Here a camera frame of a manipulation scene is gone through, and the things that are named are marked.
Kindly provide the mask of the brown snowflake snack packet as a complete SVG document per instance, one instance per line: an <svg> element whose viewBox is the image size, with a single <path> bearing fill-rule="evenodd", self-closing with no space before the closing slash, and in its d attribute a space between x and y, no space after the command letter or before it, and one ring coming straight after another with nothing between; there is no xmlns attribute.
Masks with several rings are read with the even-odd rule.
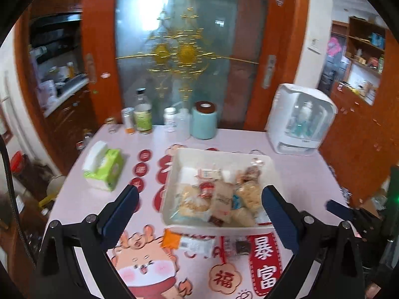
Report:
<svg viewBox="0 0 399 299"><path fill-rule="evenodd" d="M215 216L211 216L208 219L208 222L210 224L213 224L213 225L217 226L217 227L222 227L224 225L224 221L222 219L219 219L219 218L215 217Z"/></svg>

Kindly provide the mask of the clear peanut candy packet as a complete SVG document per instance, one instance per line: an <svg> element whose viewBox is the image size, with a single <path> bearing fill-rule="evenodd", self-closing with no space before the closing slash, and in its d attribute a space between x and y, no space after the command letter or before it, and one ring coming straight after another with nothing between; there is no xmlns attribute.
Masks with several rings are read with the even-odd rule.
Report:
<svg viewBox="0 0 399 299"><path fill-rule="evenodd" d="M239 185L235 190L243 205L254 215L262 209L262 190L258 182L248 181Z"/></svg>

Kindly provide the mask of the small orange snack packet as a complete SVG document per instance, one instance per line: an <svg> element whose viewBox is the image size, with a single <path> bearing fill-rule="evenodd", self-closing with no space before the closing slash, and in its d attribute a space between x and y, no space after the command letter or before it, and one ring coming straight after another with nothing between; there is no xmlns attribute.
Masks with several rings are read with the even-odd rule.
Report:
<svg viewBox="0 0 399 299"><path fill-rule="evenodd" d="M258 166L252 165L247 167L244 171L237 171L236 173L236 183L244 184L246 182L256 182L258 183L261 171Z"/></svg>

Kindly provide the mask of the white rice cracker packet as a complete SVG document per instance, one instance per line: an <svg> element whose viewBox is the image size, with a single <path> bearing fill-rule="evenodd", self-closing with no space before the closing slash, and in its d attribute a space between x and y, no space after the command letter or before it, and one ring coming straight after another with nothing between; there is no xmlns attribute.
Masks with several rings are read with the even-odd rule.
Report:
<svg viewBox="0 0 399 299"><path fill-rule="evenodd" d="M234 187L232 184L216 181L215 190L210 203L210 217L222 219L225 224L231 222Z"/></svg>

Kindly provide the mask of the white countertop appliance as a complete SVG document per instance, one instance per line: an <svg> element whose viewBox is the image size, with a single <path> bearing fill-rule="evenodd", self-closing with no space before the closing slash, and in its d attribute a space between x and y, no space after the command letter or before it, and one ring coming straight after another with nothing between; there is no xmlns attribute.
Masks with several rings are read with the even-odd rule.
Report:
<svg viewBox="0 0 399 299"><path fill-rule="evenodd" d="M278 154L309 156L324 141L336 114L324 92L284 83L276 91L265 130Z"/></svg>

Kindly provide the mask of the orange end snack packet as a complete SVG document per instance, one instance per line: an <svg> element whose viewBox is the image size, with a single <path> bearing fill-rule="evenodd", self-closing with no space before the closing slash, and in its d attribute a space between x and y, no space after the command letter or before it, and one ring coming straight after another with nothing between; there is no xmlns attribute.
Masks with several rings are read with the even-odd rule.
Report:
<svg viewBox="0 0 399 299"><path fill-rule="evenodd" d="M197 239L174 233L166 229L162 239L162 247L170 250L184 250L193 254L211 257L214 248L214 239Z"/></svg>

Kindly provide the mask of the white plastic tray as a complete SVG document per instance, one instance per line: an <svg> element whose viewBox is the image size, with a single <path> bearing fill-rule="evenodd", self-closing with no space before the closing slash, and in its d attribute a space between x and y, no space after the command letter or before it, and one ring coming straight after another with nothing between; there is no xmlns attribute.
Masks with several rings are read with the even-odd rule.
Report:
<svg viewBox="0 0 399 299"><path fill-rule="evenodd" d="M266 155L180 148L168 172L161 214L178 233L257 235L273 228L262 191L283 185Z"/></svg>

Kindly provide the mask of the red white small packet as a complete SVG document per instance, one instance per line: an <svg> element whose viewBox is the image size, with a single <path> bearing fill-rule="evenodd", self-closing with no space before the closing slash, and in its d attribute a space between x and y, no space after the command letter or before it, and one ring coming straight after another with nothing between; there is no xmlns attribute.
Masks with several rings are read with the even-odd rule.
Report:
<svg viewBox="0 0 399 299"><path fill-rule="evenodd" d="M199 196L204 199L211 199L215 190L214 182L202 182L199 185Z"/></svg>

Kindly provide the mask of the green tissue box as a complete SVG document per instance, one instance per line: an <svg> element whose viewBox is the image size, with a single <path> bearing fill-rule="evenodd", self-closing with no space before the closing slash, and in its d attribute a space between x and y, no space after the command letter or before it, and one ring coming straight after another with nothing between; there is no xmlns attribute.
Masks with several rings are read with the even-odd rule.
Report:
<svg viewBox="0 0 399 299"><path fill-rule="evenodd" d="M124 167L120 149L111 149L104 141L96 142L83 162L83 177L92 188L113 191Z"/></svg>

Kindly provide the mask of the Mount Fuji bread packet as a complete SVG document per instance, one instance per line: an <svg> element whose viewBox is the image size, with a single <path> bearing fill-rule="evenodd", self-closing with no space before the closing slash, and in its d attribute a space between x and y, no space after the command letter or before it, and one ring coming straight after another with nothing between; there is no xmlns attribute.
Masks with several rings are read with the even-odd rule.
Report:
<svg viewBox="0 0 399 299"><path fill-rule="evenodd" d="M203 196L199 186L180 184L175 196L175 211L172 218L176 221L202 221L210 219L211 197Z"/></svg>

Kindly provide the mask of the light blue ceramic canister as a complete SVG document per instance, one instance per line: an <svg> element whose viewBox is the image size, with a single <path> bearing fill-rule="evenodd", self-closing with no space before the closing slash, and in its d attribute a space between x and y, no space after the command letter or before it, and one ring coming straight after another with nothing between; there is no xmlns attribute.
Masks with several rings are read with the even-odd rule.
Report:
<svg viewBox="0 0 399 299"><path fill-rule="evenodd" d="M191 113L191 136L209 140L216 136L218 125L216 105L210 101L195 102Z"/></svg>

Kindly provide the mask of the white squeeze wash bottle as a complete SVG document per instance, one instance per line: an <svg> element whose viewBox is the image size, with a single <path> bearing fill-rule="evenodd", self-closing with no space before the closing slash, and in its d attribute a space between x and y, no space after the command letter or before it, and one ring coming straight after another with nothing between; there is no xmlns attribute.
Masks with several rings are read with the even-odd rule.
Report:
<svg viewBox="0 0 399 299"><path fill-rule="evenodd" d="M190 138L191 114L187 108L181 108L177 113L177 134L181 141Z"/></svg>

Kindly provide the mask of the silver orange can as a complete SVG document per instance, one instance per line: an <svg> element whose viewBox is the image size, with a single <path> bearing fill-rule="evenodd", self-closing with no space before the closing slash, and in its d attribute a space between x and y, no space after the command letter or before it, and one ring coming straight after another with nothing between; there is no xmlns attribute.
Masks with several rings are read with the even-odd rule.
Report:
<svg viewBox="0 0 399 299"><path fill-rule="evenodd" d="M134 109L132 107L126 107L121 110L122 122L124 130L127 134L135 133L135 122L134 122Z"/></svg>

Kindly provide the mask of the green label glass bottle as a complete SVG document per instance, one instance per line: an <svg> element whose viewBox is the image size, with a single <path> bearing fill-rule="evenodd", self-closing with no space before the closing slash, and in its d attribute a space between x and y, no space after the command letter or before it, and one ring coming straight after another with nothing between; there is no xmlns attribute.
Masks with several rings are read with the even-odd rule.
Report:
<svg viewBox="0 0 399 299"><path fill-rule="evenodd" d="M134 117L137 131L141 134L150 134L152 131L151 102L145 88L136 90Z"/></svg>

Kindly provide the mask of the white pill bottle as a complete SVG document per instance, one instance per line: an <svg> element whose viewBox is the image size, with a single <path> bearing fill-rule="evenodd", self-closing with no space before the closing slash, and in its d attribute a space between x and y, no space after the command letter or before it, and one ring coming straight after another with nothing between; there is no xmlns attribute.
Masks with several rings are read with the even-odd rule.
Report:
<svg viewBox="0 0 399 299"><path fill-rule="evenodd" d="M175 107L167 107L164 109L164 126L167 132L174 132L176 130L176 114Z"/></svg>

